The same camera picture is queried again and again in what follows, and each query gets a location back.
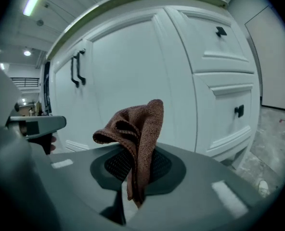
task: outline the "folded brown towel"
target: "folded brown towel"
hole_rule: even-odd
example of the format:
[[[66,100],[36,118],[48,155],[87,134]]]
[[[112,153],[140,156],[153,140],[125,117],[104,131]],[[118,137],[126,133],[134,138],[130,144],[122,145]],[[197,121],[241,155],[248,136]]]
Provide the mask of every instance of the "folded brown towel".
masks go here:
[[[150,179],[152,152],[163,124],[164,107],[159,99],[147,105],[118,111],[104,129],[93,135],[99,144],[119,142],[133,157],[128,176],[128,200],[143,203],[144,189]]]

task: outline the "door handle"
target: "door handle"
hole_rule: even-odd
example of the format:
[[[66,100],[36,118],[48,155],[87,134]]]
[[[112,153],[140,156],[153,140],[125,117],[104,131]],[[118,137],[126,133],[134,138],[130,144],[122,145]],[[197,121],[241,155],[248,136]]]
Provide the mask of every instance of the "door handle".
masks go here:
[[[74,58],[76,59],[77,77],[81,80],[81,83],[82,83],[83,86],[86,84],[86,78],[84,78],[84,77],[82,77],[82,76],[80,75],[80,60],[79,60],[79,55],[80,55],[80,54],[82,54],[82,55],[85,54],[85,51],[86,51],[86,50],[83,49],[83,50],[79,51],[76,56],[74,56]]]
[[[73,61],[74,61],[74,58],[71,58],[71,81],[76,85],[76,88],[78,88],[79,82],[73,79]]]
[[[226,36],[227,33],[225,32],[224,28],[222,28],[221,26],[217,26],[216,29],[218,30],[216,32],[216,35],[221,37],[221,35]]]
[[[234,113],[238,113],[238,117],[240,118],[244,114],[244,105],[234,108]]]

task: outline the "white shoe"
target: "white shoe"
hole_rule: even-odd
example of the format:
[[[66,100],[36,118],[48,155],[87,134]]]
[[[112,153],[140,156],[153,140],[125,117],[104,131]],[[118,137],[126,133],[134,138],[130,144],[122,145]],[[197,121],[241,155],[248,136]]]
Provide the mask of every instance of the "white shoe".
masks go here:
[[[265,198],[266,196],[270,195],[269,186],[268,186],[267,182],[264,179],[258,179],[256,186],[257,186],[259,194],[263,198]]]

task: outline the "railing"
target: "railing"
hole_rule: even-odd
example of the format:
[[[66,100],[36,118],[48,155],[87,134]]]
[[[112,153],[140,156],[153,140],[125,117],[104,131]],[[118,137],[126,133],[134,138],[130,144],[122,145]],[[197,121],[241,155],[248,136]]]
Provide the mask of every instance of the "railing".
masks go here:
[[[17,87],[38,87],[39,78],[11,78]]]

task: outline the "black mesh pad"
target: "black mesh pad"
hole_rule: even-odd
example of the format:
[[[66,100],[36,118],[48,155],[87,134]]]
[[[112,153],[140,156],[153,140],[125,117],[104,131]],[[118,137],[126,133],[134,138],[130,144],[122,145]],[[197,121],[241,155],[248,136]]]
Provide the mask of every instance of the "black mesh pad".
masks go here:
[[[91,164],[91,174],[104,189],[121,190],[121,184],[132,168],[132,157],[121,145],[98,157]],[[150,181],[145,195],[173,191],[183,180],[186,168],[178,157],[156,147],[152,154]]]

